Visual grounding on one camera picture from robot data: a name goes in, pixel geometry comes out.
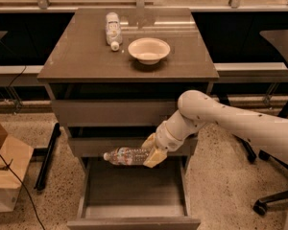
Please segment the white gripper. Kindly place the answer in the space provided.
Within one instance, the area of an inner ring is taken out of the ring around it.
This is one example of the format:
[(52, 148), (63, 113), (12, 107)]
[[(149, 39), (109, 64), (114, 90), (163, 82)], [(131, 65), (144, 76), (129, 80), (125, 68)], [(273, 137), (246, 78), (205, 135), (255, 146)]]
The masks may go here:
[(167, 150), (175, 152), (183, 144), (183, 141), (176, 139), (167, 129), (166, 123), (162, 122), (156, 129), (156, 133), (152, 133), (141, 145), (148, 152), (148, 157), (143, 165), (153, 168), (167, 158)]

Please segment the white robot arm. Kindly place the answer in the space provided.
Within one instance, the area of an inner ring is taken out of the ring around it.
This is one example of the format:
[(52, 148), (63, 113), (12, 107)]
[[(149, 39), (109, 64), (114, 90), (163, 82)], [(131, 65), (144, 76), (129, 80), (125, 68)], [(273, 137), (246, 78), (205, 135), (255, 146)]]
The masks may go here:
[(177, 107), (142, 144), (149, 151), (146, 167), (161, 163), (207, 124), (222, 127), (288, 166), (288, 119), (218, 103), (197, 90), (183, 92)]

